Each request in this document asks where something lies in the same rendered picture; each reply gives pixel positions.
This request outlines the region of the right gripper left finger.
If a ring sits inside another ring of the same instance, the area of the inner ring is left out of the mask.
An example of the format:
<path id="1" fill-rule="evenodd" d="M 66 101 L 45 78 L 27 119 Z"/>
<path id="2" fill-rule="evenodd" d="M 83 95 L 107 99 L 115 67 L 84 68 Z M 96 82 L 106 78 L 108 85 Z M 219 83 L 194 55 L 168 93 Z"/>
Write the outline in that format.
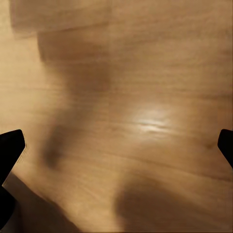
<path id="1" fill-rule="evenodd" d="M 22 130 L 0 134 L 0 187 L 24 149 Z"/>

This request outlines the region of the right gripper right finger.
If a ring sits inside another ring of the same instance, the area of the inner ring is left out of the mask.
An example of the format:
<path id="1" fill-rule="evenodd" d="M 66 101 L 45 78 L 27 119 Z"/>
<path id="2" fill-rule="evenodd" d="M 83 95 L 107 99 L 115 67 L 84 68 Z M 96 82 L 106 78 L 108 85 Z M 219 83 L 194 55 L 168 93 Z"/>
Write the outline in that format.
<path id="1" fill-rule="evenodd" d="M 217 145 L 233 168 L 233 131 L 222 129 Z"/>

